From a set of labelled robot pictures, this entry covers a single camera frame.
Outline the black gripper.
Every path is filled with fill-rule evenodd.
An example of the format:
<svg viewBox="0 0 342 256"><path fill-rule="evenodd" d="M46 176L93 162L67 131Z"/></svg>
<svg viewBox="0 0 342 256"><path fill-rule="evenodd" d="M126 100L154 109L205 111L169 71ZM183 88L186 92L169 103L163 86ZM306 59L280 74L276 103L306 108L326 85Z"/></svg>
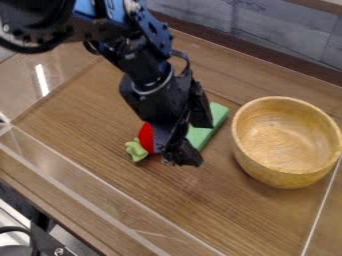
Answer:
<svg viewBox="0 0 342 256"><path fill-rule="evenodd" d="M194 127L214 127L210 102L201 83L191 81L189 74L177 76L174 71L165 81L151 86L139 85L125 76L119 92L143 123L153 126L155 154L162 154L171 165L199 167L204 157L186 138L189 117Z"/></svg>

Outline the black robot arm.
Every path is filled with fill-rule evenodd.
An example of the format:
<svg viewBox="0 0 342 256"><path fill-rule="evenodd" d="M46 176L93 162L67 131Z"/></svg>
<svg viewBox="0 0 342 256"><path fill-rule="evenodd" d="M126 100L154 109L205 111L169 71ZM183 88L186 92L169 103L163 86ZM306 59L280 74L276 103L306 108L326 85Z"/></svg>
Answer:
<svg viewBox="0 0 342 256"><path fill-rule="evenodd" d="M119 92L151 125L154 150L175 165L204 164L187 132L214 126L208 95L190 67L175 72L170 59L189 56L145 0L0 0L0 31L0 47L16 53L81 42L105 57L123 72Z"/></svg>

